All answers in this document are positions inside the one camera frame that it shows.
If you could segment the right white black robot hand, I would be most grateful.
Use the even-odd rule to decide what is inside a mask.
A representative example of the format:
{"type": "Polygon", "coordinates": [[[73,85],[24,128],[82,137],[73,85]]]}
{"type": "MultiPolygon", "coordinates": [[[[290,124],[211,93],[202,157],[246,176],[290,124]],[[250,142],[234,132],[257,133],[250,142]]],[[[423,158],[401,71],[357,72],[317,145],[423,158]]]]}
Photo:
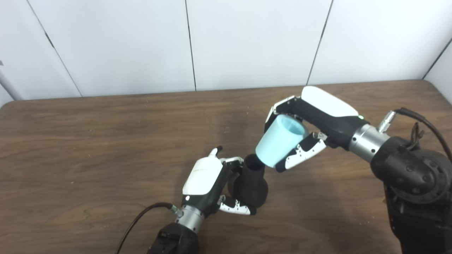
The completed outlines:
{"type": "Polygon", "coordinates": [[[281,173],[328,146],[348,150],[355,133],[368,124],[348,103],[306,86],[299,96],[271,107],[255,152],[262,163],[281,173]]]}

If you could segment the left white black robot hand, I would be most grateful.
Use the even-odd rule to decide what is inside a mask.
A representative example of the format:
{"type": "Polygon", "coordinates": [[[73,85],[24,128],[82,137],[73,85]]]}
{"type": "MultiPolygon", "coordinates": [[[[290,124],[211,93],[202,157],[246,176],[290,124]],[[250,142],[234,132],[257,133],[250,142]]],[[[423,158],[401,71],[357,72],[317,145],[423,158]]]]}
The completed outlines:
{"type": "Polygon", "coordinates": [[[257,210],[243,201],[223,195],[229,177],[243,169],[241,157],[218,158],[222,146],[213,148],[210,153],[194,164],[182,189],[182,206],[199,210],[205,218],[219,210],[240,215],[255,215],[257,210]]]}

